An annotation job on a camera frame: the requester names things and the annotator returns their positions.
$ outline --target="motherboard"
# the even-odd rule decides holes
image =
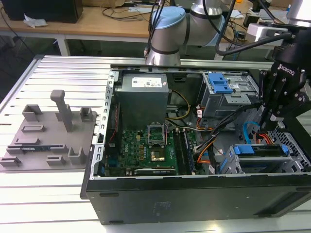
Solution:
[[[124,130],[119,153],[106,157],[101,174],[106,176],[132,176],[134,172],[148,175],[167,171],[167,175],[191,174],[194,168],[194,131]],[[164,140],[164,145],[152,142]]]

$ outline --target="circuit board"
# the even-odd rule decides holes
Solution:
[[[161,158],[164,159],[152,159],[152,152],[154,151],[163,151],[163,157]],[[168,133],[165,148],[149,148],[147,131],[123,131],[119,163],[120,166],[128,168],[161,167],[177,169],[172,133]]]
[[[183,157],[181,154],[176,154],[176,151],[179,151],[174,144],[176,132],[167,131],[167,137],[164,138],[166,146],[161,147],[159,145],[148,145],[147,130],[123,131],[119,156],[108,157],[106,170],[109,170],[110,176],[124,176],[126,170],[133,171],[133,169],[138,168],[175,169],[176,175],[178,175],[178,164],[180,162],[184,164],[184,159],[188,160],[193,156],[193,147],[196,145],[195,132],[180,131],[179,134],[187,135],[187,146],[184,138],[181,141],[184,143],[185,150],[189,152],[187,153],[188,156]],[[160,140],[163,138],[162,131],[151,131],[150,137]],[[189,159],[188,165],[192,170],[193,160]]]

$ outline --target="power supply label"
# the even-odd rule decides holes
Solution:
[[[134,77],[132,87],[162,87],[161,78]]]

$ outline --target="blue latch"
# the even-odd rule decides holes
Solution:
[[[233,90],[228,85],[228,80],[222,73],[209,73],[208,79],[215,94],[232,94]]]
[[[286,145],[282,144],[281,148],[282,148],[283,152],[284,152],[286,155],[288,155],[288,154],[290,153],[290,151],[288,150],[288,148],[287,148]]]
[[[240,144],[233,148],[235,154],[255,154],[251,145]]]

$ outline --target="metal slotted table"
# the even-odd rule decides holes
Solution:
[[[111,64],[143,65],[140,58],[45,56],[31,62],[0,104],[0,156],[23,121],[26,104],[57,111],[53,89],[66,92],[72,111],[100,114]],[[182,65],[269,69],[271,63],[182,60]],[[299,118],[310,130],[310,113]],[[281,218],[102,226],[88,200],[79,197],[84,171],[0,173],[0,232],[311,232],[311,201]]]

